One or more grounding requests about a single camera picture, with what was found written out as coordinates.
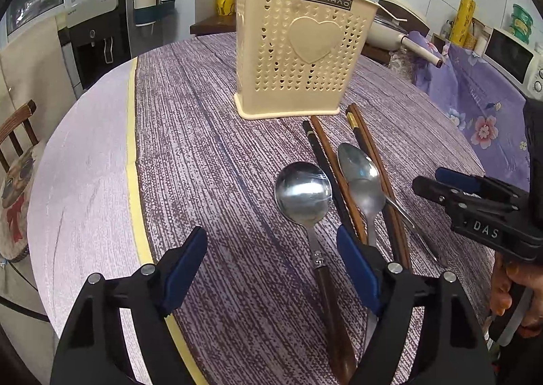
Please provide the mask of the right hand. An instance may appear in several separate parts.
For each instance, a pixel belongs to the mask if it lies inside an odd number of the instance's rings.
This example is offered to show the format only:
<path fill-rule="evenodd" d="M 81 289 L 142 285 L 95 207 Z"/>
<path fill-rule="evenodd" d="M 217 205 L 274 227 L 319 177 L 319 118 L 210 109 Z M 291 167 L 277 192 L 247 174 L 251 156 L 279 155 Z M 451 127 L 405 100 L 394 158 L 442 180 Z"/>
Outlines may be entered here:
<path fill-rule="evenodd" d="M 525 338 L 539 335 L 542 332 L 543 317 L 542 266 L 515 261 L 507 263 L 499 253 L 496 253 L 494 258 L 490 283 L 490 310 L 502 316 L 512 306 L 513 299 L 509 291 L 513 283 L 532 289 L 531 305 L 518 328 L 518 333 Z"/>

